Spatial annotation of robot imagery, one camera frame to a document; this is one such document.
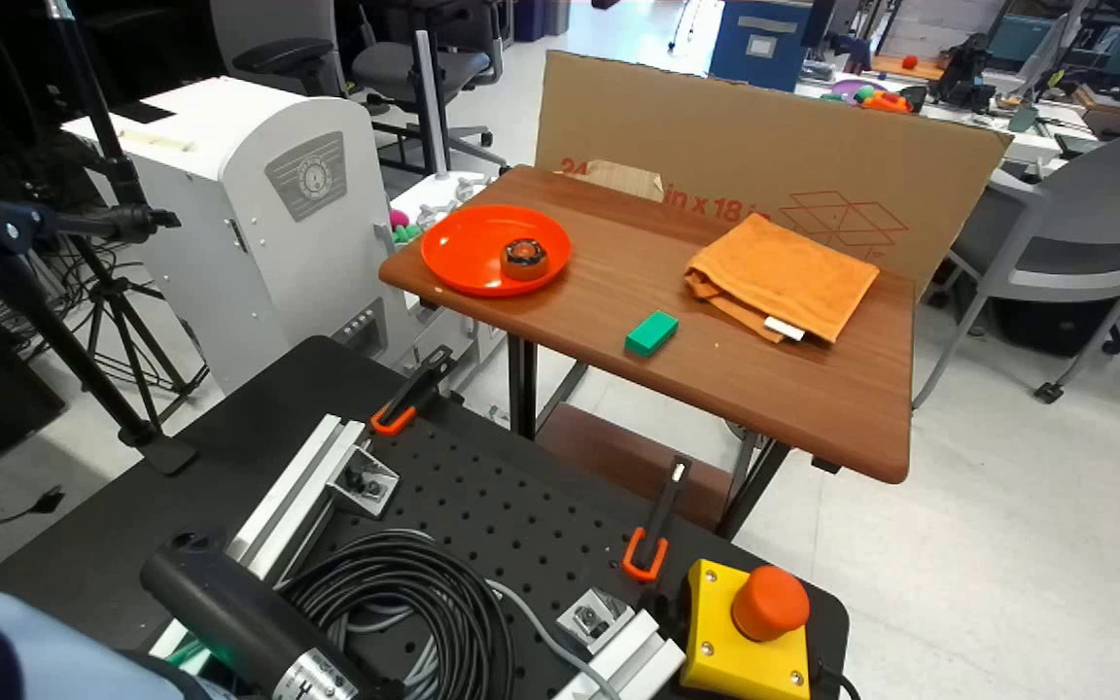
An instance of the cardboard box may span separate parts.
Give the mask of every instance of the cardboard box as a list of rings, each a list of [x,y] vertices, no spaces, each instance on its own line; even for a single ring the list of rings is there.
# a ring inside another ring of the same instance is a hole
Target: cardboard box
[[[536,165],[657,169],[683,218],[733,226],[759,211],[923,291],[1003,146],[965,125],[552,50]]]

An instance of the table leg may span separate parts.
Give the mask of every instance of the table leg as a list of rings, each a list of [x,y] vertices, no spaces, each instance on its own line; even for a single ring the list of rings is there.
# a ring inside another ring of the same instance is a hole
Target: table leg
[[[568,403],[568,397],[574,392],[574,386],[584,386],[584,377],[587,377],[587,362],[573,362],[573,369],[564,374],[564,382],[555,386],[555,392],[549,397],[549,403],[536,412],[536,428],[544,428],[549,419],[552,419],[552,412],[561,408],[561,403]]]
[[[781,471],[787,456],[790,456],[790,444],[781,444],[781,439],[763,444],[759,457],[749,461],[749,474],[737,482],[737,489],[731,492],[731,501],[717,523],[718,536],[731,540],[741,530],[741,522],[759,505],[763,489]]]
[[[508,428],[534,439],[536,412],[536,344],[529,338],[508,334]]]
[[[754,467],[754,445],[765,452],[765,439],[763,435],[749,435],[745,428],[733,428],[737,432],[737,461],[731,467],[731,489],[737,489]]]

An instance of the black stand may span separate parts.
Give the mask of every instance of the black stand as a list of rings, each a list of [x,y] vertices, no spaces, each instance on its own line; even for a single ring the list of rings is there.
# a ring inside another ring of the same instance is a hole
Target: black stand
[[[55,30],[63,40],[63,50],[66,50],[66,63],[70,63],[70,73],[74,73],[74,84],[84,95],[84,111],[88,111],[88,125],[97,133],[97,150],[101,150],[97,169],[109,180],[109,185],[111,185],[120,207],[146,207],[144,191],[140,191],[140,180],[135,180],[135,165],[123,156],[120,137],[118,137],[111,121],[109,121],[109,104],[103,104],[103,94],[101,94],[101,80],[94,73],[88,47],[84,47],[84,34],[80,34],[74,10],[66,7],[66,0],[48,0],[48,10],[55,19]],[[160,338],[144,325],[144,318],[127,303],[127,291],[144,291],[144,295],[154,295],[154,291],[111,274],[101,265],[101,256],[97,256],[97,248],[88,240],[74,238],[74,248],[94,273],[94,288],[88,288],[88,300],[94,300],[88,355],[97,356],[101,318],[109,318],[118,325],[118,334],[120,334],[120,344],[123,344],[123,356],[127,356],[127,374],[131,374],[131,386],[140,392],[140,403],[144,403],[146,419],[154,425],[154,432],[162,432],[162,419],[201,386],[206,369],[198,369],[194,377],[184,377],[176,369],[176,362],[168,356],[168,349],[160,344]],[[146,356],[146,364],[162,369],[162,382],[154,382],[154,386],[176,392],[162,412],[154,408],[151,382],[144,377],[140,356]]]
[[[162,474],[194,461],[192,444],[168,439],[154,425],[140,419],[135,408],[118,392],[101,364],[80,349],[66,323],[49,312],[48,291],[33,282],[27,265],[0,248],[0,295],[13,303],[70,364],[70,374],[94,392],[94,400],[120,425],[120,444],[135,445],[144,461]]]

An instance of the office chair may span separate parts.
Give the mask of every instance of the office chair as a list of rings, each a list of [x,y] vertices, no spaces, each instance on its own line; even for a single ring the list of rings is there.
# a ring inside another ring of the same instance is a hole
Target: office chair
[[[937,387],[949,356],[976,325],[989,300],[1026,303],[1098,303],[1112,300],[1108,316],[1061,369],[1061,377],[1035,387],[1055,403],[1061,386],[1102,344],[1120,318],[1120,138],[1104,143],[1043,180],[1038,185],[997,169],[965,234],[949,248],[953,273],[976,281],[976,295],[965,307],[953,343],[937,356],[932,374],[912,397],[912,408]]]
[[[421,77],[424,71],[415,64],[415,30],[433,34],[437,47],[437,95],[438,95],[438,133],[450,150],[468,150],[475,158],[504,165],[503,156],[486,150],[495,143],[490,126],[446,126],[442,104],[453,99],[453,94],[499,80],[503,73],[503,41],[499,41],[499,2],[503,0],[377,0],[365,2],[382,16],[382,41],[368,41],[351,73],[356,84],[390,95],[412,115],[424,115],[421,99]],[[424,126],[395,126],[395,125],[374,125],[382,133],[391,133],[402,143],[404,138],[424,138]],[[391,165],[404,169],[437,169],[437,156],[424,156],[424,165],[412,165],[404,158],[391,158]]]
[[[346,94],[335,0],[211,0],[230,73],[293,94]]]
[[[201,2],[84,0],[80,27],[111,104],[220,73],[211,10]]]

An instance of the black tripod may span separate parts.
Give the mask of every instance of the black tripod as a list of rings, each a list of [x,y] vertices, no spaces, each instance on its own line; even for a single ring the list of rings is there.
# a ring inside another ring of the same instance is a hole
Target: black tripod
[[[168,439],[151,419],[135,415],[135,408],[118,392],[118,386],[101,374],[101,364],[55,316],[43,282],[27,266],[27,251],[39,240],[55,240],[57,234],[70,234],[70,240],[94,248],[84,234],[118,238],[120,228],[140,234],[154,226],[176,226],[176,218],[154,213],[146,207],[118,207],[118,211],[84,213],[84,218],[55,218],[48,207],[33,207],[33,203],[0,203],[0,295],[49,343],[49,349],[70,364],[70,374],[120,425],[120,444],[135,445],[144,461],[151,461],[154,471],[176,474],[194,457],[194,445]]]
[[[144,203],[144,191],[140,191],[140,180],[135,180],[135,165],[127,161],[120,138],[118,138],[118,126],[109,121],[109,104],[103,104],[103,94],[101,94],[101,80],[94,73],[94,63],[88,63],[88,47],[84,47],[84,34],[80,27],[74,24],[74,10],[66,0],[48,0],[48,16],[63,40],[63,50],[66,50],[66,63],[70,63],[70,73],[74,73],[74,84],[78,94],[84,95],[84,107],[88,107],[88,125],[97,133],[97,150],[101,158],[88,161],[97,165],[118,203],[120,207],[146,207]],[[97,248],[84,240],[84,238],[70,238],[74,251],[84,261],[84,266],[94,273],[94,288],[88,288],[88,300],[94,300],[94,323],[88,323],[88,343],[84,349],[97,356],[97,343],[101,343],[101,318],[109,318],[120,334],[120,344],[123,344],[123,356],[127,356],[127,374],[131,374],[131,386],[140,392],[140,403],[144,403],[144,415],[154,425],[154,432],[162,428],[162,419],[201,386],[206,369],[198,369],[194,377],[184,377],[176,369],[176,362],[168,356],[168,349],[160,344],[160,338],[144,325],[144,318],[135,316],[135,307],[127,303],[127,291],[140,291],[140,295],[151,295],[151,300],[162,300],[160,291],[144,288],[144,282],[131,282],[123,274],[111,274]],[[151,386],[154,387],[168,387],[171,392],[171,403],[154,408],[154,397],[151,397]]]
[[[111,323],[111,330],[120,334],[123,356],[127,356],[127,374],[131,386],[140,392],[144,415],[162,428],[162,419],[206,382],[206,364],[194,377],[184,377],[176,369],[176,362],[168,356],[168,349],[160,344],[160,338],[144,325],[144,318],[135,316],[127,291],[135,295],[151,295],[162,300],[154,288],[131,282],[123,274],[111,274],[97,248],[84,238],[70,238],[74,251],[84,261],[84,266],[94,273],[88,282],[88,338],[84,338],[84,355],[101,356],[97,343],[101,343],[101,318]]]

